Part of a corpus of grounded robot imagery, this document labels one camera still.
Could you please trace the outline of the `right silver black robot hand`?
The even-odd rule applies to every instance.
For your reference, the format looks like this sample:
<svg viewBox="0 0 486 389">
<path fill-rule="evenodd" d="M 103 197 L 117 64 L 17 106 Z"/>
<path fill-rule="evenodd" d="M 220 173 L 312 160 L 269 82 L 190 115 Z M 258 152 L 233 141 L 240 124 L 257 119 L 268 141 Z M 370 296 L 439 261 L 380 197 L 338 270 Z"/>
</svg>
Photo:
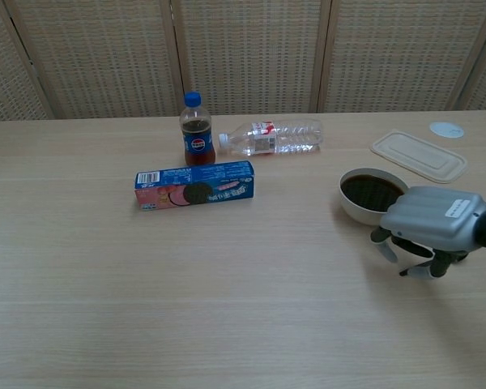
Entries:
<svg viewBox="0 0 486 389">
<path fill-rule="evenodd" d="M 413 186 L 390 205 L 370 240 L 384 257 L 397 263 L 388 245 L 426 258 L 401 276 L 433 280 L 453 263 L 486 248 L 486 201 L 480 194 L 436 186 Z"/>
</svg>

